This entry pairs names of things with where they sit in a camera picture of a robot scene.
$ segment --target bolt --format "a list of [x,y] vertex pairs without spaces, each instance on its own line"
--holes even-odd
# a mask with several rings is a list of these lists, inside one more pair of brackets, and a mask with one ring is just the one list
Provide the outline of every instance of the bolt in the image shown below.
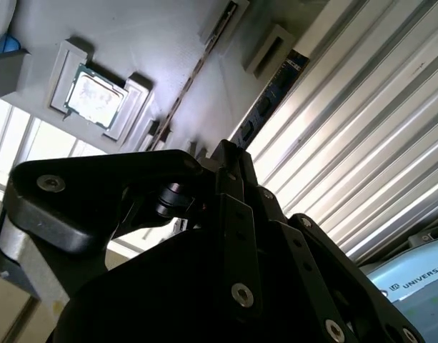
[[46,192],[59,193],[64,190],[65,183],[61,177],[56,175],[42,175],[36,180],[40,189]]
[[327,328],[329,335],[336,343],[344,343],[346,337],[344,336],[341,327],[339,327],[336,322],[332,321],[331,319],[327,319],[325,321],[325,327]]
[[2,279],[5,279],[5,278],[7,278],[7,277],[9,277],[9,272],[8,271],[3,271],[3,272],[1,272],[0,273],[0,277],[2,278]]
[[232,286],[232,296],[238,304],[245,308],[249,308],[254,304],[254,295],[245,284],[234,284]]
[[410,332],[408,329],[406,329],[405,327],[403,328],[403,332],[406,335],[407,339],[409,341],[411,341],[411,343],[419,343],[417,341],[417,338],[412,334],[412,332]]
[[303,222],[303,225],[305,227],[311,227],[312,226],[311,222],[307,218],[302,218],[302,222]]
[[268,199],[273,199],[274,198],[274,195],[268,189],[264,189],[263,190],[263,194]]

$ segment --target metal rod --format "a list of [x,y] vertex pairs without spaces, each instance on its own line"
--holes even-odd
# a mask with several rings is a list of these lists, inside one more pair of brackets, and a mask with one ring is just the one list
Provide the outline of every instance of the metal rod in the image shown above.
[[6,335],[1,340],[1,343],[16,343],[19,340],[21,334],[24,333],[24,330],[29,323],[31,317],[38,308],[38,305],[38,299],[34,297],[28,298],[24,307],[21,309],[11,327],[9,327]]

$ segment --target screw hole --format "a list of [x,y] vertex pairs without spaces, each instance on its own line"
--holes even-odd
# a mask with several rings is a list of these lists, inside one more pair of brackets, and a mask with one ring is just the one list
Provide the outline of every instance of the screw hole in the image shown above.
[[246,302],[247,300],[248,300],[248,296],[247,296],[247,293],[246,293],[246,291],[244,291],[243,289],[240,289],[239,291],[238,291],[238,294],[239,294],[239,296]]
[[304,267],[308,272],[312,272],[312,267],[309,266],[306,262],[303,263],[303,267]]

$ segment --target window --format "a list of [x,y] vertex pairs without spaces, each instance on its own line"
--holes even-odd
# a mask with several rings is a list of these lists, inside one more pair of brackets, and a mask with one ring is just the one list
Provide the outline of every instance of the window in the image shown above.
[[[14,165],[24,161],[104,155],[105,152],[0,100],[0,201]],[[110,242],[108,249],[132,258],[169,237],[165,227],[140,229]]]

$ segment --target corrugated metal panel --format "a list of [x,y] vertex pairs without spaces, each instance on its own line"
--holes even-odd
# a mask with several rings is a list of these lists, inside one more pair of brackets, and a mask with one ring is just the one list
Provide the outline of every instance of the corrugated metal panel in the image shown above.
[[249,152],[288,216],[363,262],[438,221],[438,1],[351,11]]

